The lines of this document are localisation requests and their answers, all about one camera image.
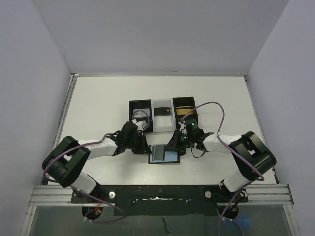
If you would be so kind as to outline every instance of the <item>metal frame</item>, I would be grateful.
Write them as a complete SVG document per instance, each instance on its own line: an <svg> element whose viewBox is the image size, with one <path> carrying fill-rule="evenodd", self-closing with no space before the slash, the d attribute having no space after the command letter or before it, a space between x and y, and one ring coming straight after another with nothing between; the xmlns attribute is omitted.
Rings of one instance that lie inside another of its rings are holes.
<svg viewBox="0 0 315 236"><path fill-rule="evenodd" d="M224 75L183 74L183 73L178 73L177 71L171 71L171 72L166 72L166 73L156 73L156 74L154 73L154 74L133 74L133 75L128 75L128 74L108 75L108 74L103 74L103 73L72 73L53 148L55 148L57 143L59 142L77 78L82 77L82 76L102 77L102 76L224 76ZM248 88L246 74L225 75L225 76L244 77L246 86ZM256 114L256 118L257 118L259 128L261 130L261 126L260 126L260 122L258 120L257 114ZM293 202L292 194L290 192L290 188L288 185L283 185L283 184L249 185L246 188L246 190L248 193L249 202L240 203L240 204L252 204L252 205L280 204L280 205L283 205L292 236L300 236L300 232L298 229L298 225L297 225L296 218L293 212L293 207L292 207L292 204L294 204L294 202ZM62 188L59 185L35 186L19 235L20 236L29 235L37 206L93 206L95 205L93 203L73 204L70 201L71 196L72 196L71 188Z"/></svg>
<svg viewBox="0 0 315 236"><path fill-rule="evenodd" d="M244 81L245 81L245 85L246 85L248 94L249 94L249 96L250 96L250 100L251 100L252 107L253 107L254 112L255 112L256 120L257 120L257 123L258 123L258 127L259 127L259 130L260 130L260 133L261 133L261 135L262 135L262 139L263 139L264 143L267 144L267 143L266 143L265 136L264 136L264 133L262 132L262 128L261 128L261 125L260 125L260 122L259 122L259 118L258 118L258 115L257 115L257 111L256 111L256 109L255 109L255 106L254 106L253 102L252 102L252 96L251 96L250 90L248 89L248 81L247 81L247 78L246 78L246 77L247 77L247 74L244 74L243 77L244 77ZM279 182L279 180L278 180L275 167L273 167L272 170L273 170L273 174L274 174L274 176L275 176L276 183L279 184L280 182Z"/></svg>
<svg viewBox="0 0 315 236"><path fill-rule="evenodd" d="M246 187L248 202L242 205L286 205L292 204L293 198L289 185L252 184ZM30 206L96 206L98 203L72 203L72 188L59 185L35 186Z"/></svg>

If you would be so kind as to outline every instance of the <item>white tabletop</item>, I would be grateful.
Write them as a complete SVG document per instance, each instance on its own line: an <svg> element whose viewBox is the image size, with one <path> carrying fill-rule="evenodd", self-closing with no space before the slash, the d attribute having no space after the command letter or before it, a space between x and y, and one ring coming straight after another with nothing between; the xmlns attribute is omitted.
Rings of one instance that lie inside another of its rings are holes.
<svg viewBox="0 0 315 236"><path fill-rule="evenodd" d="M100 139L105 133L120 130L128 121L128 102L143 99L171 99L193 96L196 105L217 101L226 116L221 133L225 135L255 132L262 134L243 77L78 77L65 119L61 138ZM216 132L221 110L216 105L198 108L199 126ZM149 134L148 144L166 144L172 133ZM231 154L206 153L193 158L190 149L179 164L148 164L147 155L131 150L118 156L88 160L83 171L100 184L108 185L184 185L218 184L236 170ZM276 183L272 170L265 181Z"/></svg>

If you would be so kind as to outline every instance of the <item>cable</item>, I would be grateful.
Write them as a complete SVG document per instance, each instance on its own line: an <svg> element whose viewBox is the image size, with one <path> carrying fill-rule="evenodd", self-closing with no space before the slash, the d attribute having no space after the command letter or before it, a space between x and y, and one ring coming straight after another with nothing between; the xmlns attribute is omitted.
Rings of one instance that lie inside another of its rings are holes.
<svg viewBox="0 0 315 236"><path fill-rule="evenodd" d="M117 206L115 206L115 205L113 205L113 204L111 204L111 203L109 203L109 202L107 202L107 201L104 201L104 200L102 200L102 199L96 198L96 197L94 197L94 196L92 196L92 195L90 195L90 194L88 194L88 193L85 193L85 192L82 192L82 191L78 191L78 192L81 193L82 195L85 195L85 196L87 196L87 197L89 197L89 198L91 198L91 199L93 199L93 200L96 200L96 201L98 201L98 202L100 202L100 203L105 203L105 204L109 205L110 207L112 207L112 208L114 208L114 209L120 211L122 214L124 214L122 217L119 217L119 218L113 219L113 220L101 220L101 221L90 220L90 222L92 222L92 223L98 223L98 224L113 223L113 222L122 220L122 219L124 219L124 218L127 217L126 212L124 212L123 210L121 210L119 207L117 207ZM94 211L94 210L88 211L88 212L84 215L84 219L86 219L87 216L88 216L88 214L92 213L93 211Z"/></svg>
<svg viewBox="0 0 315 236"><path fill-rule="evenodd" d="M226 144L219 136L219 132L222 128L222 125L223 125L223 122L224 122L224 119L225 119L225 110L223 108L223 106L219 103L219 102L206 102L206 103L203 103L195 108L193 108L192 110L190 110L187 114L185 114L182 118L181 118L181 121L184 121L184 119L191 113L193 112L194 110L196 110L197 108L199 107L202 107L204 105L207 105L207 104L217 104L221 110L222 110L222 120L221 120L221 123L218 127L218 130L217 130L217 138L218 140L227 148L229 149L236 157L238 157L240 160L242 160L246 165L248 165L257 175L259 175L260 179L257 179L259 181L264 181L265 178L264 176L251 164L249 163L247 160L245 160L241 155L239 155L237 152L235 152L228 144ZM249 185L251 182L245 184L242 188L246 187L247 185ZM235 195L233 196L233 198L230 200L230 202L226 205L222 215L220 216L220 220L219 220L219 223L218 223L218 236L220 236L220 227L221 227L221 222L222 222L222 219L224 217L224 214L226 213L227 209L230 207L230 205L232 204L232 202L234 201L234 199L237 197L237 195L242 191L242 188L240 188L239 190L237 190L237 192L235 193Z"/></svg>
<svg viewBox="0 0 315 236"><path fill-rule="evenodd" d="M229 220L232 221L234 224L236 224L237 227L240 229L242 236L245 236L244 231L243 231L241 225L240 225L236 220L232 220L232 219L229 219Z"/></svg>
<svg viewBox="0 0 315 236"><path fill-rule="evenodd" d="M55 181L55 180L53 180L53 179L49 179L49 178L46 177L46 173L48 172L48 170L52 167L52 165L53 165L56 161L58 161L60 158L64 157L64 155L67 155L68 153L70 153L70 152L72 152L72 151L74 151L74 150L77 150L77 149L79 149L79 148L81 148L81 147L88 146L88 145L94 145L94 144L100 144L101 142L104 141L104 139L106 138L107 135L109 135L109 134L105 134L105 135L103 136L103 138L102 138L101 140L99 140L99 141L89 142L89 143L85 143L85 144L81 144L81 145L75 146L75 147L69 149L68 151L65 151L65 152L63 152L62 154L60 154L59 156L57 156L57 157L56 157L54 160L52 160L52 162L50 162L50 163L48 164L48 166L44 169L43 178L44 178L45 180L47 180L48 182L58 183L57 181Z"/></svg>
<svg viewBox="0 0 315 236"><path fill-rule="evenodd" d="M101 198L100 198L101 200L104 200L104 194L101 194ZM100 209L99 209L99 206L101 205L101 203L99 203L96 207L95 207L95 212L99 212L99 213L101 213L102 214L102 211L100 211Z"/></svg>
<svg viewBox="0 0 315 236"><path fill-rule="evenodd" d="M134 119L134 116L136 115L137 112L143 112L144 114L146 114L147 119L148 119L147 126L144 127L144 129L142 130L142 133L143 133L143 132L149 127L149 125L150 125L150 116L149 116L149 114L148 114L146 111L141 110L141 109L138 109L138 110L135 110L135 111L133 112L133 114L132 114L132 116L131 116L131 120Z"/></svg>
<svg viewBox="0 0 315 236"><path fill-rule="evenodd" d="M221 123L218 127L218 130L217 130L217 138L218 140L227 148L229 149L235 156L237 156L239 159L241 159L246 165L248 165L257 175L259 175L260 179L257 179L259 181L264 181L265 178L264 176L251 164L249 163L247 160L245 160L241 155L239 155L236 151L234 151L229 145L227 145L219 136L219 132L222 128L222 125L223 125L223 122L224 122L224 119L225 119L225 110L223 108L223 106L219 103L219 102L206 102L206 103L203 103L197 107L195 107L194 109L190 110L186 115L184 115L181 120L184 121L184 119L194 110L196 110L197 108L199 107L202 107L204 105L207 105L207 104L217 104L221 110L222 110L222 120L221 120Z"/></svg>
<svg viewBox="0 0 315 236"><path fill-rule="evenodd" d="M44 179L47 180L47 181L49 181L49 182L58 183L57 181L52 180L52 179L48 179L48 178L46 177L47 171L51 168L51 166L52 166L56 161L58 161L60 158L64 157L64 155L67 155L68 153L70 153L70 152L72 152L72 151L74 151L74 150L77 150L77 149L79 149L79 148L81 148L81 147L102 143L102 142L105 140L105 138L106 138L107 135L110 135L110 134L109 134L109 133L105 134L105 135L103 136L103 138L102 138L101 140L99 140L99 141L89 142L89 143L85 143L85 144L78 145L78 146L76 146L76 147L73 147L73 148L71 148L71 149L69 149L69 150L63 152L63 153L60 154L59 156L57 156L57 157L56 157L52 162L50 162L49 165L44 169L44 172L43 172L43 177L44 177ZM107 205L113 207L114 209L120 211L122 214L124 214L122 217L117 218L117 219L114 219L114 220L107 220L107 221L91 221L91 222L93 222L93 223L112 223L112 222L115 222L115 221L122 220L122 219L124 219L124 218L127 216L127 214L126 214L123 210L121 210L119 207L117 207L117 206L115 206L115 205L113 205L113 204L111 204L111 203L109 203L109 202L106 202L106 201L104 201L104 200L102 200L102 199L96 198L96 197L94 197L94 196L92 196L92 195L90 195L90 194L87 194L87 193L85 193L85 192L82 192L82 191L79 191L79 192L80 192L82 195L85 195L85 196L87 196L87 197L89 197L89 198L91 198L91 199L94 199L94 200L98 201L98 202L105 203L105 204L107 204Z"/></svg>
<svg viewBox="0 0 315 236"><path fill-rule="evenodd" d="M230 208L230 210L231 210L231 211L234 210L235 207L237 207L237 205L238 205L245 197L246 197L246 195L244 194L244 196L242 196L239 200L236 199L234 205Z"/></svg>
<svg viewBox="0 0 315 236"><path fill-rule="evenodd" d="M192 147L191 148L191 153L192 153L192 155L194 156L194 158L200 158L200 157L202 157L206 152L204 151L200 156L195 156L194 154L193 154L193 152L192 152L192 149L193 149L194 147Z"/></svg>
<svg viewBox="0 0 315 236"><path fill-rule="evenodd" d="M240 192L242 191L243 188L245 188L247 185L251 184L252 182L249 182L247 184L245 184L243 187L241 187L239 190L236 191L236 193L234 194L234 196L231 198L231 200L229 201L229 203L226 205L224 211L222 212L222 215L220 216L220 220L218 222L218 236L220 236L220 228L221 228L221 222L224 218L224 215L227 211L227 209L230 207L230 205L232 204L232 202L234 201L234 199L240 194Z"/></svg>

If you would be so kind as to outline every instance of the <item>glass panel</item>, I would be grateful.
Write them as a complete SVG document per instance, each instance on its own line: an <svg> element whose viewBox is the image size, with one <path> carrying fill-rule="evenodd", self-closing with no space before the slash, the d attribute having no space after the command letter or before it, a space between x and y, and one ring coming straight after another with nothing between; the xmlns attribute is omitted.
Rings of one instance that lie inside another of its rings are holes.
<svg viewBox="0 0 315 236"><path fill-rule="evenodd" d="M219 217L203 215L128 216L111 224L83 222L80 206L38 206L31 236L212 236L217 235ZM99 220L111 219L105 207ZM282 205L241 205L237 221L246 236L291 236ZM222 236L241 235L232 222L223 222Z"/></svg>

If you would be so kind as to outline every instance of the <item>screw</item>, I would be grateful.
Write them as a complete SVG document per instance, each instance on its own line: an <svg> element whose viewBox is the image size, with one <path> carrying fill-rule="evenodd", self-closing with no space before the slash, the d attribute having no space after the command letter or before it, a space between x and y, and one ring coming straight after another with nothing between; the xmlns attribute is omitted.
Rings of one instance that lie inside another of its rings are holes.
<svg viewBox="0 0 315 236"><path fill-rule="evenodd" d="M112 191L112 192L110 192L110 193L108 194L108 196L109 196L110 199L113 199L113 198L115 198L116 193Z"/></svg>
<svg viewBox="0 0 315 236"><path fill-rule="evenodd" d="M205 192L205 196L206 196L206 198L211 198L211 192L210 191L206 191Z"/></svg>
<svg viewBox="0 0 315 236"><path fill-rule="evenodd" d="M245 191L245 190L243 190L241 193L240 193L240 195L241 195L241 197L243 197L243 196L247 196L247 192Z"/></svg>

